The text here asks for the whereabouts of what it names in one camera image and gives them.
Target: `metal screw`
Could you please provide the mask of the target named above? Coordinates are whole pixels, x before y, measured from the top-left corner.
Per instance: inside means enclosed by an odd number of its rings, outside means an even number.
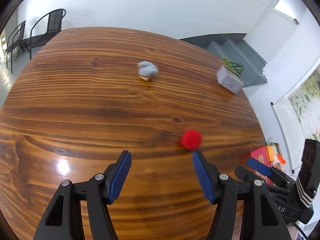
[[[222,180],[227,180],[227,179],[229,179],[229,176],[227,174],[221,173],[219,178]]]
[[[104,178],[103,174],[97,174],[95,177],[94,177],[96,180],[102,180]]]
[[[62,186],[68,186],[70,184],[70,180],[65,179],[63,182],[61,182]]]
[[[256,186],[261,186],[261,185],[262,185],[262,181],[259,180],[259,179],[256,179],[256,180],[254,181],[254,184],[255,184]]]

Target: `blue rubber pad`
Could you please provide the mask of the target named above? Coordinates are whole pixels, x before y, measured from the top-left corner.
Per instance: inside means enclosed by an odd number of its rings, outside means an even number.
[[[131,153],[127,152],[110,185],[109,201],[113,203],[120,195],[122,186],[131,167]]]
[[[272,172],[270,170],[270,167],[264,165],[263,163],[255,160],[254,158],[250,158],[247,161],[247,165],[251,168],[253,168],[255,171],[261,173],[263,176],[271,176]]]
[[[206,172],[198,154],[196,152],[193,153],[192,156],[193,168],[196,171],[198,180],[200,182],[204,197],[209,200],[211,204],[214,202],[214,194],[213,194],[213,185]]]

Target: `toy bird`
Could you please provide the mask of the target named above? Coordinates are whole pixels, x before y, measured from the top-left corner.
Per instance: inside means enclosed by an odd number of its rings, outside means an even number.
[[[139,68],[139,77],[144,81],[149,81],[151,78],[158,74],[158,67],[148,61],[142,61],[137,64]]]

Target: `red ball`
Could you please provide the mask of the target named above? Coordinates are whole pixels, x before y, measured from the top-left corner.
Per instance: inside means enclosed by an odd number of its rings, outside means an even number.
[[[202,137],[197,130],[186,130],[181,137],[181,144],[188,150],[195,150],[199,147]]]

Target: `black chair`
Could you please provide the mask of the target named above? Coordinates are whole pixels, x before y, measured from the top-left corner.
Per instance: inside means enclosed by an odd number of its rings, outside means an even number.
[[[32,42],[32,30],[40,22],[44,17],[49,15],[48,18],[48,27],[47,32],[42,34],[36,41]],[[30,32],[30,59],[31,59],[31,48],[42,46],[47,44],[49,40],[51,40],[55,35],[57,35],[61,31],[61,22],[63,17],[66,15],[65,9],[56,9],[47,13],[46,15],[42,16],[36,23],[33,25],[31,32]]]
[[[23,34],[24,34],[24,27],[26,25],[26,21],[23,21],[22,23],[20,23],[14,30],[13,32],[9,35],[9,38],[8,38],[8,41],[7,41],[7,44],[8,44],[8,47],[7,49],[5,50],[6,52],[6,57],[7,57],[7,68],[8,68],[8,53],[11,52],[11,73],[12,73],[12,51],[15,47],[17,47],[18,45],[20,45],[20,48],[24,51],[23,47],[21,46],[21,43],[24,44],[24,46],[28,49],[27,45],[24,43],[23,41]],[[9,41],[10,41],[10,37],[11,35],[16,32],[16,34],[13,36],[12,38],[12,42],[11,42],[11,45],[9,46]],[[14,38],[15,36],[19,33],[19,38],[15,41],[14,41]]]

